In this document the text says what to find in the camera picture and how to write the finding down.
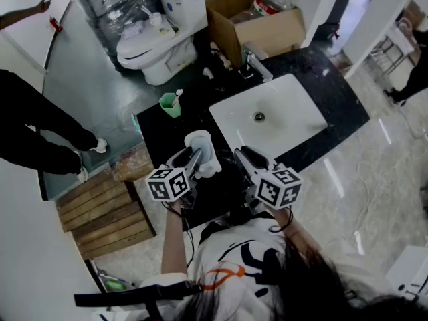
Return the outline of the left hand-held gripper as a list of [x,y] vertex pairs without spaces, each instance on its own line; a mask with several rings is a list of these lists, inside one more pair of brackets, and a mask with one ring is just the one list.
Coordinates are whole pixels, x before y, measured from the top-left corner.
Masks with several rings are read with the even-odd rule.
[[191,147],[180,150],[166,164],[154,169],[146,177],[146,185],[153,201],[183,202],[185,209],[192,209],[197,198],[195,175],[203,160],[203,151]]

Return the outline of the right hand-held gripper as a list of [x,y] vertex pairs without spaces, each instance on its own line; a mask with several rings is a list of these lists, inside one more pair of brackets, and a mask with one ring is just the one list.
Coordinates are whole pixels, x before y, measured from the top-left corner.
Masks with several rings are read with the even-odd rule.
[[233,156],[244,177],[243,192],[250,208],[266,205],[280,210],[296,202],[303,180],[293,168],[251,146],[235,149]]

